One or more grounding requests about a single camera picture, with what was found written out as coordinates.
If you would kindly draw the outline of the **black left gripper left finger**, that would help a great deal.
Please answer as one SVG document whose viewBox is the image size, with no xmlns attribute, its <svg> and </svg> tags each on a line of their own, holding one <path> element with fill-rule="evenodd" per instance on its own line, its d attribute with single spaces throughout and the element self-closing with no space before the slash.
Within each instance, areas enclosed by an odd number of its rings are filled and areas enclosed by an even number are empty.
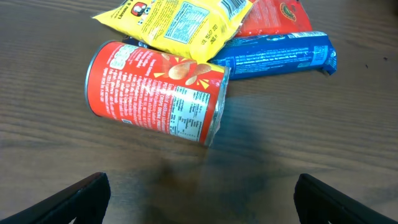
<svg viewBox="0 0 398 224">
<path fill-rule="evenodd" d="M 106 173 L 97 172 L 1 220 L 1 224 L 101 224 L 110 196 L 111 189 Z"/>
</svg>

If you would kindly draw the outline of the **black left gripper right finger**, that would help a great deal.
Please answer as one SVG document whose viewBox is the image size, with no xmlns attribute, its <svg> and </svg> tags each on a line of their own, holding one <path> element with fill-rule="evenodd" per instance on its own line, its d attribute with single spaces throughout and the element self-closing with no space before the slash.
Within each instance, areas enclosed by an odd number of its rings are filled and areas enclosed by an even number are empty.
<svg viewBox="0 0 398 224">
<path fill-rule="evenodd" d="M 294 204 L 301 224 L 397 224 L 310 174 L 300 174 Z"/>
</svg>

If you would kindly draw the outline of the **red snack bag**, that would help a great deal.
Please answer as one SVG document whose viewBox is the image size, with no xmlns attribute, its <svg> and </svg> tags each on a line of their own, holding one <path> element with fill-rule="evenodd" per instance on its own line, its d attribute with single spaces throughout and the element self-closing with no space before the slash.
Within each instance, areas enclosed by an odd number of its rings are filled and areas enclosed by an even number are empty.
<svg viewBox="0 0 398 224">
<path fill-rule="evenodd" d="M 312 31 L 299 0 L 258 0 L 243 20 L 236 37 Z"/>
</svg>

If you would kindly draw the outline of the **yellow snack bag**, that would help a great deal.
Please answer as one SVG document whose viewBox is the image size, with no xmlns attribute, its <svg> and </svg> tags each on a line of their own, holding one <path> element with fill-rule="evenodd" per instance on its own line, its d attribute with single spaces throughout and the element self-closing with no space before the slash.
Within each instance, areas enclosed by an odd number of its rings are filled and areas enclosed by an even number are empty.
<svg viewBox="0 0 398 224">
<path fill-rule="evenodd" d="M 94 16 L 156 49 L 207 62 L 240 29 L 251 0 L 126 0 Z"/>
</svg>

